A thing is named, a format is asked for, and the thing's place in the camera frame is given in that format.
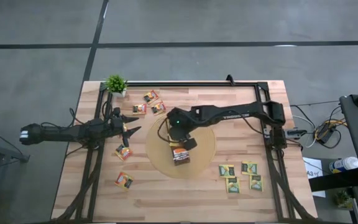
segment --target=wooden tabletop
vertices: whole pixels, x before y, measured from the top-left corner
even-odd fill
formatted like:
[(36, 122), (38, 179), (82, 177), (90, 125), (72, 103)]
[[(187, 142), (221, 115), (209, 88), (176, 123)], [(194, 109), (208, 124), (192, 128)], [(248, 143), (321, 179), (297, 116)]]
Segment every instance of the wooden tabletop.
[[(283, 81), (268, 82), (270, 97), (284, 105), (286, 124), (293, 128), (291, 109)], [(85, 82), (78, 104), (77, 118), (93, 119), (100, 82)], [(144, 103), (142, 96), (155, 90), (167, 110), (184, 110), (195, 105), (229, 106), (255, 101), (252, 87), (129, 87), (125, 98), (114, 98), (123, 114), (132, 116), (132, 106)], [(103, 154), (94, 222), (256, 222), (276, 221), (272, 186), (266, 161), (265, 146), (260, 134), (251, 130), (242, 119), (222, 121), (212, 129), (216, 136), (216, 154), (210, 165), (195, 179), (173, 179), (155, 170), (145, 152), (146, 135), (157, 118), (151, 110), (129, 123), (128, 128), (142, 126), (129, 144), (134, 154), (122, 162), (114, 153), (122, 143), (118, 137), (106, 140)], [(248, 118), (260, 130), (259, 120)], [(70, 143), (68, 152), (78, 148)], [(58, 217), (75, 198), (81, 185), (86, 149), (71, 154), (64, 163), (52, 218)], [(258, 173), (264, 177), (264, 191), (249, 189), (248, 175), (241, 174), (241, 161), (258, 163)], [(306, 210), (317, 217), (300, 148), (285, 149), (290, 188)], [(241, 194), (227, 194), (223, 178), (218, 176), (218, 164), (234, 164), (241, 180)], [(118, 174), (127, 172), (135, 181), (128, 192), (114, 185)], [(284, 196), (280, 198), (287, 214)], [(86, 198), (84, 214), (88, 210)]]

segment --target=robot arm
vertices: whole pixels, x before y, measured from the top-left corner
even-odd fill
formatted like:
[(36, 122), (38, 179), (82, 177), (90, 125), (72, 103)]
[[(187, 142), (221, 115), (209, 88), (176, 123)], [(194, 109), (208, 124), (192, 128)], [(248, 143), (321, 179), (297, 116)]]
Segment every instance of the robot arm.
[(137, 119), (121, 115), (119, 108), (115, 108), (113, 116), (105, 121), (95, 118), (86, 123), (71, 127), (30, 124), (21, 128), (20, 142), (24, 145), (31, 145), (42, 141), (68, 141), (79, 142), (87, 147), (96, 147), (99, 140), (122, 135), (123, 143), (128, 147), (129, 143), (127, 139), (140, 127), (127, 129), (125, 123)]
[(272, 127), (270, 138), (273, 144), (280, 148), (287, 147), (282, 129), (285, 124), (283, 105), (274, 101), (221, 108), (213, 105), (193, 106), (190, 111), (174, 108), (167, 114), (171, 126), (170, 137), (175, 141), (183, 142), (187, 150), (196, 146), (195, 140), (189, 136), (192, 130), (198, 127), (208, 127), (227, 119), (248, 117), (259, 118), (265, 124), (270, 125)]

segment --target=gray floor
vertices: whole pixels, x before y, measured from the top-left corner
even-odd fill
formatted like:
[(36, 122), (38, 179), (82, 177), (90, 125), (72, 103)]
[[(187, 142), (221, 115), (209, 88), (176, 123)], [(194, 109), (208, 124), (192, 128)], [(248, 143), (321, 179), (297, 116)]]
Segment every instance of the gray floor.
[[(0, 44), (91, 43), (102, 0), (0, 0)], [(358, 0), (110, 0), (100, 42), (358, 40)], [(24, 147), (30, 123), (66, 125), (75, 108), (89, 49), (0, 50), (0, 134), (31, 154), (13, 164), (0, 195), (0, 223), (50, 218), (67, 144)], [(90, 80), (285, 80), (290, 103), (358, 93), (358, 46), (99, 49)], [(335, 103), (304, 107), (315, 122)], [(310, 128), (296, 120), (300, 128)], [(349, 135), (307, 157), (353, 156)], [(349, 222), (330, 199), (316, 198), (323, 220)]]

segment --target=red packet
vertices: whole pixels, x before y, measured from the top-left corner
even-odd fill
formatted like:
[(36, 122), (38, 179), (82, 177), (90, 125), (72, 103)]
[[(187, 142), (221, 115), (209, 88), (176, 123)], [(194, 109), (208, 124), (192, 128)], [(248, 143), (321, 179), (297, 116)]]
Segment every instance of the red packet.
[(134, 181), (134, 178), (130, 175), (120, 172), (118, 175), (117, 180), (114, 182), (118, 187), (129, 190), (129, 187), (131, 186), (131, 183)]
[(146, 114), (147, 104), (135, 105), (132, 109), (132, 114)]
[(164, 113), (166, 110), (166, 107), (164, 105), (164, 102), (157, 103), (156, 105), (152, 106), (152, 111), (154, 115)]
[(143, 99), (147, 102), (147, 104), (151, 104), (158, 99), (158, 95), (156, 94), (156, 92), (154, 92), (154, 90), (152, 90), (146, 93), (143, 96)]
[(132, 155), (131, 149), (125, 147), (123, 144), (118, 146), (115, 153), (122, 161), (126, 160), (129, 156)]

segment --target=green plant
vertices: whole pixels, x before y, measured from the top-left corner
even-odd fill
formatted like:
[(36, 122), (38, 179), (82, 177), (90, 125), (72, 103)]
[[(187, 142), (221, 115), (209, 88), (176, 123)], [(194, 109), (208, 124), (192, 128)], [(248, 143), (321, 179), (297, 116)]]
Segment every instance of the green plant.
[(122, 91), (127, 88), (127, 81), (119, 75), (110, 75), (106, 80), (106, 87), (109, 92), (122, 93)]
[(345, 190), (341, 190), (334, 194), (334, 203), (339, 208), (352, 208), (352, 198)]

